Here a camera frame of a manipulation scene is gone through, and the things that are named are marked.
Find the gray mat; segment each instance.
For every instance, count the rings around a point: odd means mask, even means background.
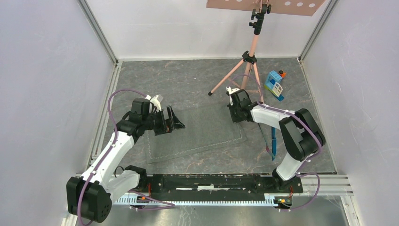
[[[185,129],[144,136],[147,164],[241,143],[247,140],[243,128],[231,121],[226,103],[175,111]]]

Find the white plastic tab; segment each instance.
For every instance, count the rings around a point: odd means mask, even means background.
[[[145,97],[145,99],[149,100],[151,103],[154,104],[155,107],[157,107],[157,112],[159,112],[159,111],[162,110],[162,108],[161,108],[161,101],[163,100],[163,96],[161,96],[161,95],[156,95],[156,96],[154,96],[154,97],[151,97],[151,96],[147,95],[147,96]]]
[[[237,92],[238,90],[239,90],[239,88],[232,89],[230,86],[226,87],[226,91],[227,91],[227,93],[229,93],[229,95]],[[229,97],[230,97],[230,105],[233,105],[233,99],[231,98],[231,96],[229,96]]]

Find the pink board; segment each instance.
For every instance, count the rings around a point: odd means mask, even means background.
[[[262,3],[271,4],[271,13],[312,16],[325,0],[208,0],[207,8],[252,11]]]

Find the orange toy piece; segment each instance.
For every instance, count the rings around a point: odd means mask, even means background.
[[[286,72],[284,72],[284,71],[282,71],[282,70],[279,70],[279,75],[282,77],[282,78],[285,78],[286,77]]]

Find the tripod clamp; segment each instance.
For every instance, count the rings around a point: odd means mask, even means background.
[[[244,62],[248,62],[251,64],[255,64],[258,60],[255,57],[255,54],[253,56],[249,56],[249,51],[245,51],[245,53],[242,55],[242,59]]]
[[[254,34],[259,35],[261,33],[262,24],[264,20],[264,15],[267,13],[269,14],[271,11],[271,4],[268,6],[267,4],[262,4],[262,9],[260,12],[256,12],[256,9],[252,10],[251,20],[257,19],[256,22],[252,23],[249,22],[249,26],[253,27]]]

